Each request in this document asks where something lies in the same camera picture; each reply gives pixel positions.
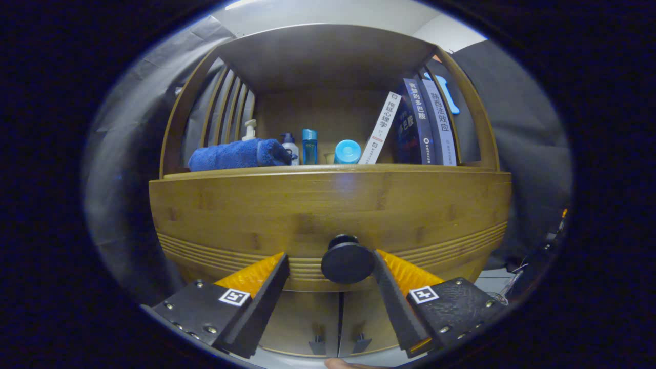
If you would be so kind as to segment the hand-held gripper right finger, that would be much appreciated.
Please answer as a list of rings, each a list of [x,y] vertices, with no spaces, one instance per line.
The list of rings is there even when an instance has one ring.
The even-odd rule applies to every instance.
[[[445,280],[383,250],[372,255],[387,316],[410,358],[457,345],[506,310],[502,301],[466,278]]]

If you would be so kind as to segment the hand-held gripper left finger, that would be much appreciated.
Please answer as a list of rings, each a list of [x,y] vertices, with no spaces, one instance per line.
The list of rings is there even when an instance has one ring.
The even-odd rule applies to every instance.
[[[193,341],[249,359],[288,277],[289,258],[280,252],[216,282],[193,280],[143,310]]]

